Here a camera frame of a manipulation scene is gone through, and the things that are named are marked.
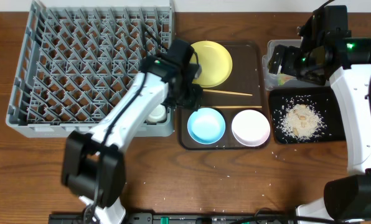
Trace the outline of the white paper cup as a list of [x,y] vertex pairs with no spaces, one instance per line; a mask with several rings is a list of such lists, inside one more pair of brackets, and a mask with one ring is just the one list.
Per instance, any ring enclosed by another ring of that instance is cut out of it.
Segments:
[[163,105],[158,105],[146,118],[148,123],[162,123],[167,119],[167,109]]

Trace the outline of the wrapper waste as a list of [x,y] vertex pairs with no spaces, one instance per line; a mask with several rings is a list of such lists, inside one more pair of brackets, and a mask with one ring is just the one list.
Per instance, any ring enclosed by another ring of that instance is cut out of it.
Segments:
[[290,81],[290,80],[294,80],[295,77],[294,76],[291,76],[291,75],[286,75],[286,74],[283,74],[283,73],[280,73],[278,75],[278,85],[279,86],[283,86],[286,82]]

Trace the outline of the light blue bowl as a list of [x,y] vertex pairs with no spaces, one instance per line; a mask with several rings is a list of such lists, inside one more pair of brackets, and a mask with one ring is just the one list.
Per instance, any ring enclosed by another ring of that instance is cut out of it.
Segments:
[[200,144],[213,144],[219,141],[226,130],[223,115],[213,108],[201,108],[193,112],[187,121],[189,136]]

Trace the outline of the white pink-rimmed bowl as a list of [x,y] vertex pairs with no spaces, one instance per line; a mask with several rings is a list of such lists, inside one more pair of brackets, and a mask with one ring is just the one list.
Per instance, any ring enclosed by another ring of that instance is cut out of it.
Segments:
[[231,129],[235,139],[248,147],[264,144],[271,132],[266,116],[256,110],[243,110],[236,114],[232,120]]

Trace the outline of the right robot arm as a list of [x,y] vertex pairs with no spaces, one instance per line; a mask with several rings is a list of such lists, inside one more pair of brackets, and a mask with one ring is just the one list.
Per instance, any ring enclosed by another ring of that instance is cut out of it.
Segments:
[[371,220],[371,39],[354,38],[346,6],[332,1],[316,9],[298,34],[301,45],[277,45],[268,70],[330,84],[344,127],[349,174],[328,182],[322,198],[298,206],[291,222]]

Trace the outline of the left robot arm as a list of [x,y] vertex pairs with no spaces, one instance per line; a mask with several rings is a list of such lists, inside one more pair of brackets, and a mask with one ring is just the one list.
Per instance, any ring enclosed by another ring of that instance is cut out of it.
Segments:
[[165,53],[142,59],[134,83],[120,102],[86,133],[72,131],[65,142],[61,182],[89,201],[81,223],[121,223],[120,195],[126,182],[124,155],[138,129],[159,105],[198,110],[202,70],[190,43],[176,39]]

